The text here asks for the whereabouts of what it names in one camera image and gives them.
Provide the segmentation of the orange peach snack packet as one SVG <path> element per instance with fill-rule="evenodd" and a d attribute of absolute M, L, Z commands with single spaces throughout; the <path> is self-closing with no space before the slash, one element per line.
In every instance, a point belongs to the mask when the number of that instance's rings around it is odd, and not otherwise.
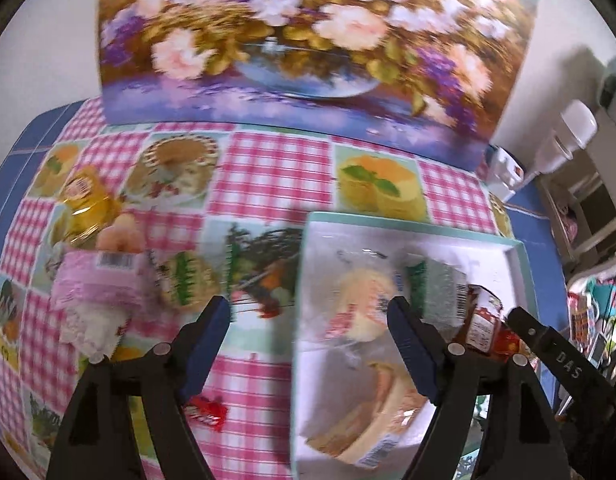
<path fill-rule="evenodd" d="M 125 212 L 98 233 L 95 248 L 101 252 L 140 254 L 146 249 L 146 242 L 133 214 Z"/>

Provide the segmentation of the pink snack packet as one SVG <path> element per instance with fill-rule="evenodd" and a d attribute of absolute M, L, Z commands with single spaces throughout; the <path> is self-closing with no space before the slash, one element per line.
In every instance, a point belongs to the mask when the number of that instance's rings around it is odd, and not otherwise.
<path fill-rule="evenodd" d="M 156 307 L 158 296 L 154 269 L 144 252 L 72 250 L 57 270 L 50 307 L 99 304 L 135 313 Z"/>

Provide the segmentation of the red white milk biscuit packet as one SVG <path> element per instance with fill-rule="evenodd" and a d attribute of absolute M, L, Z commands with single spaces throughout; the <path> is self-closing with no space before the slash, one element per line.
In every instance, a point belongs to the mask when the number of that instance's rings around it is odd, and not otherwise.
<path fill-rule="evenodd" d="M 468 318 L 465 344 L 483 354 L 490 354 L 501 325 L 501 300 L 483 286 L 468 286 Z"/>

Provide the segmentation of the round bun clear wrapper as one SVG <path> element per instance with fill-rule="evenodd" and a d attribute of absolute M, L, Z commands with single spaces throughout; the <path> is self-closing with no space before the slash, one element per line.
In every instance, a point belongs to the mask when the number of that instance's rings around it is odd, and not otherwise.
<path fill-rule="evenodd" d="M 338 255 L 345 270 L 334 281 L 324 338 L 371 342 L 387 332 L 390 300 L 403 295 L 400 272 L 385 254 L 371 248 Z"/>

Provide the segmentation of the red peanut snack packet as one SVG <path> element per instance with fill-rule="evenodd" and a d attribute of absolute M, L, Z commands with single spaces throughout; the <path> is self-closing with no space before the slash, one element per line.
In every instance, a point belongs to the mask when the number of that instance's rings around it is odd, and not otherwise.
<path fill-rule="evenodd" d="M 501 325 L 490 351 L 491 359 L 499 362 L 506 362 L 514 354 L 520 352 L 521 339 L 508 326 Z"/>

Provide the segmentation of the round cookie green wrapper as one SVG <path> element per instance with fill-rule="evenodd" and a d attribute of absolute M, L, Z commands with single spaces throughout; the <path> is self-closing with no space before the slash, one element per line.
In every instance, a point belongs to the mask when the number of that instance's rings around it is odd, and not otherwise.
<path fill-rule="evenodd" d="M 156 269 L 163 304 L 178 312 L 201 312 L 221 294 L 219 274 L 195 252 L 177 252 Z"/>

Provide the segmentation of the teal round toy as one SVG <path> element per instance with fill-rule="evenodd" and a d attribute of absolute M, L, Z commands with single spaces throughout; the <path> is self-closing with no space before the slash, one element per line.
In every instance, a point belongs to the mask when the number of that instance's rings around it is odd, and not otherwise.
<path fill-rule="evenodd" d="M 591 297 L 598 318 L 602 320 L 616 318 L 616 283 L 590 278 L 584 292 Z"/>

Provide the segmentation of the floral painting canvas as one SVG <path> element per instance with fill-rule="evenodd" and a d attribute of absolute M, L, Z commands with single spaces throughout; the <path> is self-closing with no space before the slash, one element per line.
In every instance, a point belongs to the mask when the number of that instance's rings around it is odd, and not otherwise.
<path fill-rule="evenodd" d="M 108 122 L 249 122 L 474 169 L 539 0 L 98 0 Z"/>

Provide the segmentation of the cream text snack packet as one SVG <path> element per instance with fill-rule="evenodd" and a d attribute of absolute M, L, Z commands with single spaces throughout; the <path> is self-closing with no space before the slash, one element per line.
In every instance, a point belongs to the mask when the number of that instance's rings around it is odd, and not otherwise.
<path fill-rule="evenodd" d="M 106 304 L 77 304 L 65 310 L 59 341 L 70 344 L 84 356 L 114 355 L 131 316 L 122 308 Z"/>

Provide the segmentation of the blue quilted cloth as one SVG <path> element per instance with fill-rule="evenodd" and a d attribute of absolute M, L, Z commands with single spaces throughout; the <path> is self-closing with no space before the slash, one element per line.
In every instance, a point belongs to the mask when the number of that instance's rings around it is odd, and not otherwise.
<path fill-rule="evenodd" d="M 54 108 L 35 117 L 16 140 L 0 167 L 0 257 L 5 237 L 24 192 L 46 152 L 83 101 Z"/>

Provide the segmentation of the small red candy packet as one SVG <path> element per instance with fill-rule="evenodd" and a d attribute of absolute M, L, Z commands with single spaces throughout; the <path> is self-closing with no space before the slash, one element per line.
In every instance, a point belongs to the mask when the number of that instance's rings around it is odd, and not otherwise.
<path fill-rule="evenodd" d="M 229 409 L 219 400 L 211 400 L 205 396 L 192 396 L 183 408 L 188 420 L 221 432 L 227 422 Z"/>

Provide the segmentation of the checkered food-print tablecloth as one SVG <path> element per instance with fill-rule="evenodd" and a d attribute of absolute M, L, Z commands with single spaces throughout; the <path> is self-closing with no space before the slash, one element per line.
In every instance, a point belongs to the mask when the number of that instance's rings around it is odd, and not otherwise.
<path fill-rule="evenodd" d="M 465 171 L 338 136 L 225 122 L 108 127 L 91 99 L 38 116 L 0 167 L 0 439 L 27 479 L 45 476 L 87 357 L 50 293 L 69 249 L 140 246 L 163 298 L 140 308 L 117 360 L 173 338 L 223 294 L 235 323 L 205 388 L 227 408 L 194 432 L 220 479 L 286 479 L 291 322 L 302 228 L 315 210 L 359 211 L 348 174 L 382 214 L 510 236 Z"/>

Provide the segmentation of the pale green barcode packet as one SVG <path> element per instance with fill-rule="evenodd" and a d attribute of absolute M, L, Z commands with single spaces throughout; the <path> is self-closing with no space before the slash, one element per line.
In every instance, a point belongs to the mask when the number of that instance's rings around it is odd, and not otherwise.
<path fill-rule="evenodd" d="M 405 268 L 410 304 L 425 323 L 458 330 L 468 310 L 468 277 L 455 266 L 430 258 Z"/>

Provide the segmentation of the yellow cake snack packet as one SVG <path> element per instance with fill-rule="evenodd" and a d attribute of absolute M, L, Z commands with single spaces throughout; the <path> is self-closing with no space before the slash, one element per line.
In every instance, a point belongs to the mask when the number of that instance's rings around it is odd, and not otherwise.
<path fill-rule="evenodd" d="M 375 361 L 369 367 L 375 378 L 374 398 L 307 439 L 314 451 L 362 469 L 378 467 L 427 402 L 403 365 Z"/>

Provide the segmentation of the yellow jelly packet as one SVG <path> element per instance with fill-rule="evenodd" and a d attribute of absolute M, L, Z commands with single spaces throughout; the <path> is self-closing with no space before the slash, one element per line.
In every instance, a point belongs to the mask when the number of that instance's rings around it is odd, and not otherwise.
<path fill-rule="evenodd" d="M 60 192 L 69 212 L 65 241 L 76 247 L 107 228 L 121 212 L 121 202 L 111 194 L 94 166 L 76 170 Z"/>

